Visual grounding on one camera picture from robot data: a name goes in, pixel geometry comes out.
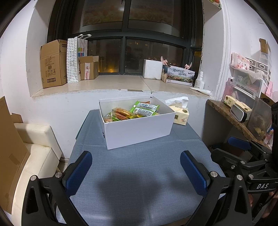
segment granite countertop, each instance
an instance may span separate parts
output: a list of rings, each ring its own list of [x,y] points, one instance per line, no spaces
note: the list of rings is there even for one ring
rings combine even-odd
[[[249,129],[247,129],[244,123],[236,120],[236,118],[230,113],[230,108],[228,108],[223,102],[216,100],[207,100],[207,103],[216,111],[218,111],[222,116],[224,116],[234,127],[236,127],[247,140],[256,141],[268,148],[268,146],[263,141],[259,141],[254,137],[254,135],[249,131]]]

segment blue gripper pad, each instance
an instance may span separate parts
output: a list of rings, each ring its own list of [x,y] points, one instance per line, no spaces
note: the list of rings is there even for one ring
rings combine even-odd
[[[92,154],[84,151],[76,162],[65,170],[62,184],[68,197],[75,195],[93,162]]]
[[[197,194],[205,197],[208,191],[207,187],[210,184],[208,170],[203,164],[197,162],[189,151],[184,151],[180,154],[180,164]]]
[[[251,145],[248,141],[244,141],[235,137],[230,137],[228,139],[228,144],[240,148],[242,150],[248,151],[251,149]]]

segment table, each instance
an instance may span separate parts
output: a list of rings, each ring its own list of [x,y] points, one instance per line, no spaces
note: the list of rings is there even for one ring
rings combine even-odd
[[[69,163],[83,151],[92,153],[93,163],[70,199],[90,226],[157,226],[183,219],[202,200],[180,165],[184,150],[209,171],[224,176],[188,123],[173,124],[166,137],[107,150],[99,111],[92,110],[77,136]]]
[[[233,126],[235,126],[240,133],[248,140],[248,141],[256,141],[259,144],[267,147],[263,141],[259,141],[254,135],[247,129],[246,125],[242,122],[236,120],[236,118],[230,113],[230,108],[227,107],[223,102],[216,100],[207,100],[207,104],[213,107],[216,111],[218,111],[222,116],[224,116]]]

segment shopping bag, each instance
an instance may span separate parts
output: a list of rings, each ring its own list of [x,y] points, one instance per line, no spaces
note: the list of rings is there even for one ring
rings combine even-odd
[[[79,82],[80,66],[78,57],[87,56],[88,41],[86,38],[91,37],[88,35],[79,35],[74,38],[68,38],[67,45],[67,80],[70,82]]]

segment beige sofa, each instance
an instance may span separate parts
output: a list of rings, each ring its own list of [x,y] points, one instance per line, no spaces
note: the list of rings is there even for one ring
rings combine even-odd
[[[26,123],[14,125],[31,153],[20,175],[12,205],[11,221],[14,226],[21,226],[23,200],[30,177],[52,177],[62,152],[50,126]]]

